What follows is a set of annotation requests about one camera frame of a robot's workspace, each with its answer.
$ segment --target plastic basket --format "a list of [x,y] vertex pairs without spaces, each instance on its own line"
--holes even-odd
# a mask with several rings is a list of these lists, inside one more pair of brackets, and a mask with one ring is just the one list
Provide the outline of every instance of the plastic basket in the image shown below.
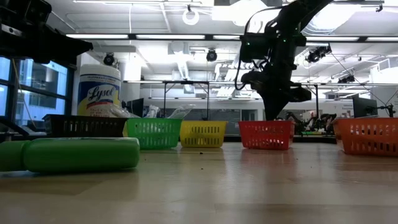
[[138,138],[141,149],[169,149],[178,144],[181,119],[131,118],[127,135]]
[[293,142],[291,121],[240,121],[243,146],[248,149],[288,150]]
[[181,126],[183,147],[221,147],[227,121],[184,121]]
[[337,119],[333,127],[346,154],[398,156],[398,118]]
[[45,131],[55,138],[123,137],[123,127],[127,118],[47,114],[43,120]]

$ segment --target green foam cylinder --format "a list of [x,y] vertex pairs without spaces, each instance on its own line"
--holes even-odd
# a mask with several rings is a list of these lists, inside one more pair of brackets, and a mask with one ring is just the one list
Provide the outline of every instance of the green foam cylinder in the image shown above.
[[0,171],[98,172],[133,168],[136,138],[59,138],[0,144]]

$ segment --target wooden table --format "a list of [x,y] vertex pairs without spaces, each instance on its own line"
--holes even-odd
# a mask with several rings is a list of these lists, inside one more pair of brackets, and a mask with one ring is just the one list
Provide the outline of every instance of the wooden table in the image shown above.
[[397,223],[398,158],[332,144],[142,152],[136,170],[0,174],[0,223]]

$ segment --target lysol logo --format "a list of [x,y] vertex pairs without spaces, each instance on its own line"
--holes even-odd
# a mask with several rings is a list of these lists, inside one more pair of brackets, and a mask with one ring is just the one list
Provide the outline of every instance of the lysol logo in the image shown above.
[[87,92],[87,108],[96,105],[112,104],[115,91],[116,89],[112,85],[101,85],[89,89]]

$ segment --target red basket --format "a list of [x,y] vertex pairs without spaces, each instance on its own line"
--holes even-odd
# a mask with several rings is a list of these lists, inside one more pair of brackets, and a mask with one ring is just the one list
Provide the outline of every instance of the red basket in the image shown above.
[[243,146],[248,149],[288,150],[293,142],[291,121],[240,121]]
[[346,154],[398,156],[398,118],[338,119],[333,127]]

